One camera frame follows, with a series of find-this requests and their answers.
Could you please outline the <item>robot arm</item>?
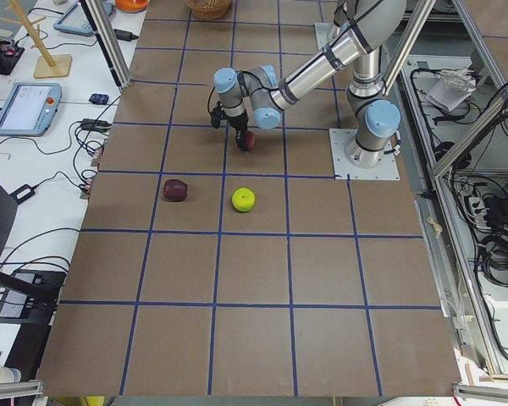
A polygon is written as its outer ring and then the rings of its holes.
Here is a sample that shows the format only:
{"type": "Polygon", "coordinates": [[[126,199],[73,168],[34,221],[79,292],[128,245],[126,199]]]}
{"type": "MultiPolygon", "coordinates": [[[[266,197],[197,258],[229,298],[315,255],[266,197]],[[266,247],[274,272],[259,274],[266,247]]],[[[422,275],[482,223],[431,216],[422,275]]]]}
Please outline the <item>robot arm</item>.
{"type": "Polygon", "coordinates": [[[217,70],[213,83],[218,102],[207,110],[211,125],[217,129],[227,121],[235,130],[236,146],[249,151],[253,147],[250,119],[260,129],[280,126],[287,108],[352,66],[347,100],[358,130],[346,144],[345,156],[356,167],[376,167],[400,124],[398,108],[381,95],[389,82],[379,71],[380,47],[394,33],[405,11],[406,2],[399,0],[339,1],[333,33],[316,54],[284,78],[278,79],[271,65],[217,70]]]}

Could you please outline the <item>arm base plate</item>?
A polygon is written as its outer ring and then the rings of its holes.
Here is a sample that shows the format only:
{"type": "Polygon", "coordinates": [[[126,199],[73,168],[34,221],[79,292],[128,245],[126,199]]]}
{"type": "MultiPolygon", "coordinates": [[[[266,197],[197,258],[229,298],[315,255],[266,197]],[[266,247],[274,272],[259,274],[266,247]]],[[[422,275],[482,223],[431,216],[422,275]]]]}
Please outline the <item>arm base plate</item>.
{"type": "Polygon", "coordinates": [[[314,25],[317,49],[321,50],[326,43],[339,33],[340,28],[333,23],[316,23],[314,25]]]}
{"type": "Polygon", "coordinates": [[[334,177],[342,180],[399,181],[396,157],[399,155],[400,134],[387,139],[381,151],[366,151],[356,143],[356,129],[330,129],[330,148],[334,177]]]}

